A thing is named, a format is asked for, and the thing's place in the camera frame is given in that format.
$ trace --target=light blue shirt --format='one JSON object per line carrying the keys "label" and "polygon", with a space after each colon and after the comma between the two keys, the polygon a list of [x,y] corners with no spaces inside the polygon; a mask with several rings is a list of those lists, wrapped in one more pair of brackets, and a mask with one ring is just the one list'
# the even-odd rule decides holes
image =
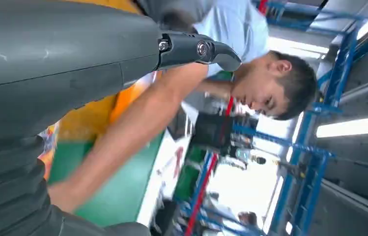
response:
{"label": "light blue shirt", "polygon": [[[242,62],[250,62],[269,51],[266,19],[250,0],[214,0],[194,28],[199,34],[229,45]],[[221,70],[217,64],[209,65],[208,77]]]}

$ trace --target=man's ear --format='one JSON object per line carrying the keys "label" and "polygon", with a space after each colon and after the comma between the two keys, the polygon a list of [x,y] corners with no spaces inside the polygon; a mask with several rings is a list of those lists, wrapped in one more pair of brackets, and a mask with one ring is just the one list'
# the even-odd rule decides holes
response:
{"label": "man's ear", "polygon": [[292,64],[288,60],[277,60],[272,62],[271,70],[275,75],[282,77],[292,70]]}

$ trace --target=red strap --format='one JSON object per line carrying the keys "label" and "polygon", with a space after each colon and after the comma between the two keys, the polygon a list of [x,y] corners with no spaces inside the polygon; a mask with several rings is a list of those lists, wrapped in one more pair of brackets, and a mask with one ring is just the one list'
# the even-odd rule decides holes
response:
{"label": "red strap", "polygon": [[228,104],[227,104],[227,110],[226,110],[227,117],[230,116],[231,109],[233,108],[233,101],[234,101],[234,98],[230,97],[230,100],[228,101]]}
{"label": "red strap", "polygon": [[268,0],[261,0],[259,3],[259,12],[262,13],[263,15],[266,14],[266,2]]}

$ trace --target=blue metal rack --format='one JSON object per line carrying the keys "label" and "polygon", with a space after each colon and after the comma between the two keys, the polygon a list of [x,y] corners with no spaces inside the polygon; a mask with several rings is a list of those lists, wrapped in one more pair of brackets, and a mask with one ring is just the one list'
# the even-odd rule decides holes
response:
{"label": "blue metal rack", "polygon": [[[277,25],[296,30],[304,30],[307,32],[312,31],[312,32],[319,32],[322,34],[343,36],[340,50],[336,58],[335,64],[333,66],[333,69],[326,75],[321,77],[318,81],[319,88],[323,86],[324,82],[329,81],[329,84],[325,90],[325,99],[322,103],[314,103],[312,110],[304,113],[303,121],[299,129],[296,143],[292,143],[288,140],[284,140],[268,134],[260,133],[257,132],[256,130],[252,130],[243,126],[238,125],[233,126],[233,132],[235,133],[252,135],[254,137],[278,143],[286,147],[292,147],[293,154],[291,156],[290,164],[298,165],[300,162],[301,153],[306,152],[310,154],[311,158],[308,162],[305,178],[299,181],[301,188],[299,190],[299,194],[297,196],[297,201],[294,206],[294,209],[287,209],[288,196],[290,194],[291,187],[294,182],[294,177],[291,175],[287,175],[285,177],[285,181],[281,189],[279,200],[274,212],[274,217],[272,219],[272,223],[270,226],[270,232],[277,234],[279,229],[281,228],[281,223],[286,223],[286,216],[288,215],[288,221],[293,226],[291,235],[306,236],[311,225],[312,215],[317,203],[318,194],[320,191],[320,186],[323,180],[327,162],[330,158],[335,157],[335,155],[329,151],[317,147],[307,146],[306,145],[308,141],[307,134],[310,130],[313,129],[313,121],[315,120],[315,115],[326,113],[341,113],[341,110],[338,109],[337,106],[339,104],[339,100],[343,92],[343,89],[346,85],[350,67],[353,61],[361,58],[365,53],[368,52],[368,44],[360,47],[356,51],[357,33],[360,29],[360,26],[368,18],[362,16],[355,16],[344,12],[318,10],[310,8],[307,5],[301,4],[291,4],[287,6],[283,3],[270,2],[267,3],[267,7],[268,9],[271,8],[277,11],[275,18],[267,19],[268,23],[271,25]],[[351,31],[336,31],[331,29],[310,27],[309,26],[310,22],[304,23],[286,20],[283,21],[281,16],[284,10],[300,12],[314,16],[318,15],[319,13],[324,13],[327,15],[327,17],[318,19],[319,21],[332,20],[332,19],[350,19],[354,21],[354,28]],[[203,178],[205,178],[205,171],[208,169],[211,156],[212,156],[211,154],[206,155],[203,172],[200,177],[201,181],[199,181],[199,183],[201,183]],[[197,187],[192,198],[191,208],[186,209],[187,212],[192,211],[195,204],[195,199],[197,199],[199,192],[200,186]],[[205,216],[202,216],[200,214],[198,215],[198,219],[202,219],[212,224],[221,226],[223,229],[227,229],[230,230],[231,232],[236,233],[233,229],[229,229],[227,226],[220,225],[217,222],[212,222],[211,220],[205,218]],[[259,236],[266,234],[261,230],[252,230],[251,232],[249,232],[248,235]]]}

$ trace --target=person in background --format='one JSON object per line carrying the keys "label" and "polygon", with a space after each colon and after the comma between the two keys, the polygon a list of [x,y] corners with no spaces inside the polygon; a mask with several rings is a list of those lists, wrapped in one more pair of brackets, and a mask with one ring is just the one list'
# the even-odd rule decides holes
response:
{"label": "person in background", "polygon": [[[214,0],[206,6],[198,5],[187,8],[191,6],[187,0],[174,0],[164,16],[229,45],[242,60],[234,80],[206,80],[222,70],[217,64],[190,63],[163,73],[109,126],[81,166],[67,180],[49,188],[52,204],[67,212],[84,204],[133,154],[165,129],[181,102],[195,89],[223,98],[233,96],[279,120],[299,115],[312,102],[316,92],[313,69],[298,57],[268,50],[266,19],[250,0]],[[202,17],[194,20],[191,13]]]}

